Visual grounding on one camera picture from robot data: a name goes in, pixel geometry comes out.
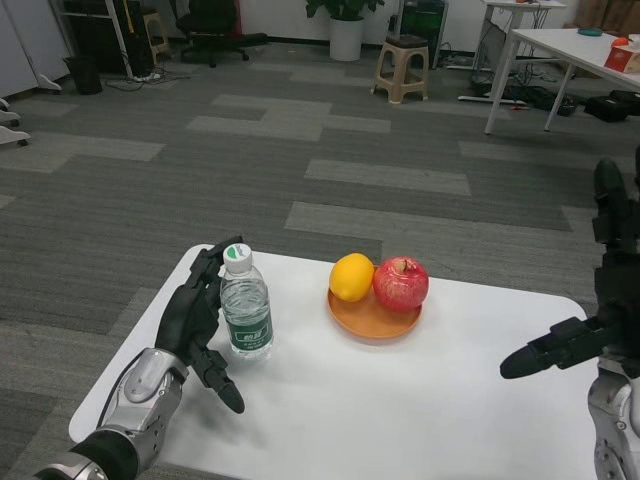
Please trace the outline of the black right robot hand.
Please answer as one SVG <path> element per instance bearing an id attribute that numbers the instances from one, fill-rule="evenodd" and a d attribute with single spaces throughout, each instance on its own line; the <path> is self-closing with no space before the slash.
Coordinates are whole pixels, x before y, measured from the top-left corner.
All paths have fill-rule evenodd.
<path id="1" fill-rule="evenodd" d="M 605 246 L 602 264 L 594 271 L 597 313 L 557 323 L 548 334 L 510 354 L 500 365 L 504 379 L 553 366 L 567 369 L 607 349 L 639 356 L 639 200 L 628 197 L 621 172 L 609 159 L 599 161 L 594 170 L 594 199 L 594 239 Z"/>

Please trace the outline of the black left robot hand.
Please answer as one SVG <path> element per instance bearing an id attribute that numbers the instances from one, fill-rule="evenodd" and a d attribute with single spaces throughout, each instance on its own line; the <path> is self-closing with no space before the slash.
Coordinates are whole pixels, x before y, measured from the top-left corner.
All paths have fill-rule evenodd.
<path id="1" fill-rule="evenodd" d="M 197 374 L 204 387 L 216 392 L 233 412 L 245 410 L 244 400 L 226 373 L 222 355 L 208 348 L 219 327 L 224 250 L 241 243 L 240 236 L 210 249 L 201 249 L 190 266 L 190 274 L 171 296 L 161 317 L 155 346 L 174 354 Z"/>

